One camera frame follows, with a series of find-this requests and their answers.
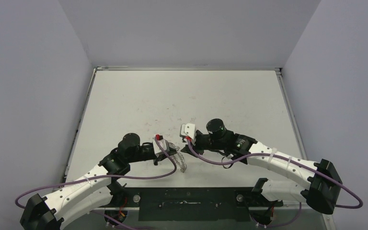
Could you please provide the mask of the metal disc with keyrings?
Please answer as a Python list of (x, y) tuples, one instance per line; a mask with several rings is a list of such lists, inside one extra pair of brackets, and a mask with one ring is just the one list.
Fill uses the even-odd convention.
[(185, 163), (185, 159), (183, 154), (179, 151), (177, 154), (170, 154), (174, 163), (180, 168), (181, 173), (185, 173), (187, 170), (187, 165)]

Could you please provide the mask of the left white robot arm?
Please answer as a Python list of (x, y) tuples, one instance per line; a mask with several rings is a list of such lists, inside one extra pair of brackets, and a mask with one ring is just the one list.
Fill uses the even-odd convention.
[(126, 197), (119, 178), (135, 179), (128, 176), (130, 164), (152, 160), (154, 164), (168, 159), (177, 148), (161, 135), (155, 135), (152, 142), (140, 142), (139, 135), (124, 135), (117, 147), (106, 155), (87, 173), (69, 183), (61, 183), (58, 190), (39, 195), (33, 189), (20, 218), (25, 230), (62, 230), (71, 222), (90, 211), (110, 204), (120, 205)]

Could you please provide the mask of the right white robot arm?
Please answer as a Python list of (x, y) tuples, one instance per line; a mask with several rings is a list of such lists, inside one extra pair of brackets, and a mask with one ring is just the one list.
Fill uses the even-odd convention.
[(206, 128), (207, 133), (203, 134), (195, 124), (183, 124), (180, 128), (180, 137), (185, 143), (182, 152), (209, 163), (212, 161), (203, 158), (202, 154), (217, 152), (228, 157), (229, 164), (242, 162), (287, 178), (286, 181), (258, 179), (252, 191), (255, 204), (296, 201), (322, 214), (334, 213), (342, 180), (331, 161), (316, 162), (287, 155), (252, 137), (228, 130), (219, 118), (210, 120)]

